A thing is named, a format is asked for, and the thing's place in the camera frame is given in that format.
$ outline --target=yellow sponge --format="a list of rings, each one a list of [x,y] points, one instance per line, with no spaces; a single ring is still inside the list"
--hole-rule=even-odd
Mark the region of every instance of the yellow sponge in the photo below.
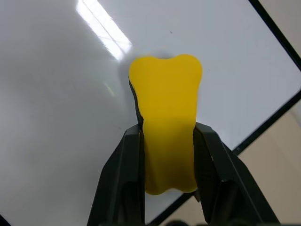
[[[193,129],[196,123],[200,62],[191,55],[136,59],[129,79],[143,117],[145,191],[196,189]]]

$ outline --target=black frame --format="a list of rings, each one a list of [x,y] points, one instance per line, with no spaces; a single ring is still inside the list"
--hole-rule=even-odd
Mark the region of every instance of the black frame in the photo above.
[[[268,28],[272,31],[274,36],[280,42],[281,46],[285,49],[287,54],[296,64],[301,71],[301,58],[297,52],[293,49],[289,41],[282,34],[277,27],[273,19],[269,16],[262,4],[258,0],[249,0],[259,16],[263,19]],[[268,118],[262,125],[260,125],[251,135],[249,135],[241,144],[233,149],[233,153],[236,155],[241,154],[253,141],[255,141],[262,133],[264,133],[273,123],[275,123],[282,115],[284,115],[289,109],[291,109],[301,99],[301,89],[296,93],[289,101],[287,101],[282,107],[280,107],[270,118]],[[182,204],[184,204],[193,193],[182,194],[173,204],[171,204],[165,211],[159,216],[153,219],[149,225],[159,225],[167,217],[169,217],[174,211],[176,211]]]

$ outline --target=white board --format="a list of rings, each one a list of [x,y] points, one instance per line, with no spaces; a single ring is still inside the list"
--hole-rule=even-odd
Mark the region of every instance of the white board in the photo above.
[[[247,0],[0,4],[0,213],[14,226],[87,223],[101,169],[136,124],[136,56],[196,56],[197,121],[230,149],[301,86]],[[179,195],[146,196],[146,221]]]

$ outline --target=beige floor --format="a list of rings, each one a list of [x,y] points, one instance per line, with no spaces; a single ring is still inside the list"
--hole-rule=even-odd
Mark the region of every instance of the beige floor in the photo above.
[[[301,0],[260,0],[301,55]],[[301,223],[301,103],[240,155],[281,223]],[[200,203],[188,200],[165,222],[204,223]]]

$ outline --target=yellow foam piece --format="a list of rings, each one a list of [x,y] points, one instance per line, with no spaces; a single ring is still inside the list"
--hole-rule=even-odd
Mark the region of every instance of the yellow foam piece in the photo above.
[[[129,79],[143,117],[145,191],[175,188],[192,192],[193,129],[196,123],[201,63],[191,55],[136,59]]]

